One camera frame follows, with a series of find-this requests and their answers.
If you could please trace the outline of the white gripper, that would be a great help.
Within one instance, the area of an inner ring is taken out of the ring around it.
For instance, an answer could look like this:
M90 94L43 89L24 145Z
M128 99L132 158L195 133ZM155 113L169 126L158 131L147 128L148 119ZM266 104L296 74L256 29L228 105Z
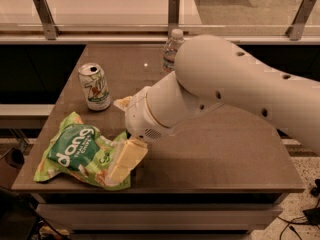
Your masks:
M132 97L127 96L113 102L115 107L125 111L125 126L133 136L116 146L107 173L107 179L113 184L122 183L142 161L148 152L146 143L158 141L173 131L172 128L161 125L152 115L147 102L149 89L149 86L144 87Z

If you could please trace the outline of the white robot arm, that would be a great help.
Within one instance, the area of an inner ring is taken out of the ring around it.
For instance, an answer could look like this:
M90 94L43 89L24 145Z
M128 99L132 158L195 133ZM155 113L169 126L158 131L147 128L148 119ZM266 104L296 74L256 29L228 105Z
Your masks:
M223 38L199 35L178 49L173 72L115 101L125 112L130 137L116 145L107 179L123 182L147 154L149 143L225 104L255 114L320 151L317 81L274 69Z

